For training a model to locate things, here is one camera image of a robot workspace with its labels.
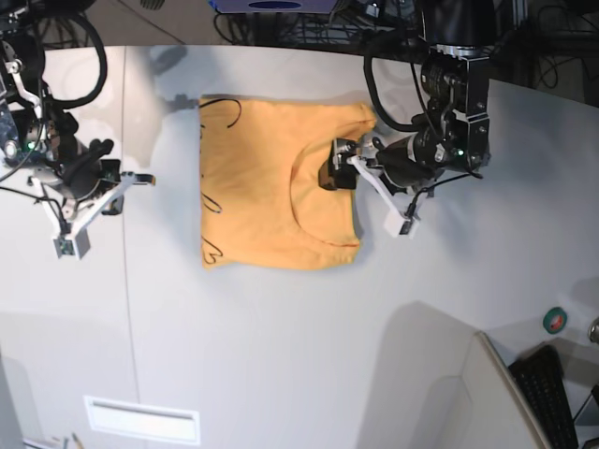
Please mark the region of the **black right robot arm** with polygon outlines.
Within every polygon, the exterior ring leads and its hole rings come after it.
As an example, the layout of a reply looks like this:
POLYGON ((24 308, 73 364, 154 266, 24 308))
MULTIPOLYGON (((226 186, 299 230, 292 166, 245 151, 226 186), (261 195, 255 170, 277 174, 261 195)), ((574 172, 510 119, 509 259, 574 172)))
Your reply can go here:
POLYGON ((89 1, 4 1, 1 4, 1 163, 7 181, 22 169, 37 174, 61 201, 42 194, 59 218, 91 207, 121 182, 120 163, 110 158, 111 140, 82 144, 72 109, 96 100, 108 78, 108 57, 86 16, 89 1), (87 94, 58 99, 44 80, 47 43, 43 26, 77 25, 91 40, 99 73, 87 94))

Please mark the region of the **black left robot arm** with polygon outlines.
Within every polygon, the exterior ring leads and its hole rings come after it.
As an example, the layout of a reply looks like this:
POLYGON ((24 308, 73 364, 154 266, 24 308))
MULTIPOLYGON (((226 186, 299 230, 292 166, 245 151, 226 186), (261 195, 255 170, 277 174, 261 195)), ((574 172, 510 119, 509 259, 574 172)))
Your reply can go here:
POLYGON ((479 178, 489 162, 489 57, 495 35, 491 1, 398 1, 387 28, 369 39, 363 75, 372 124, 345 132, 331 145, 318 173, 326 191, 354 190, 369 174, 391 195, 432 197, 451 181, 479 178), (395 120, 379 95, 373 63, 397 56, 410 68, 420 112, 395 120), (385 143, 368 138, 373 123, 402 133, 385 143))

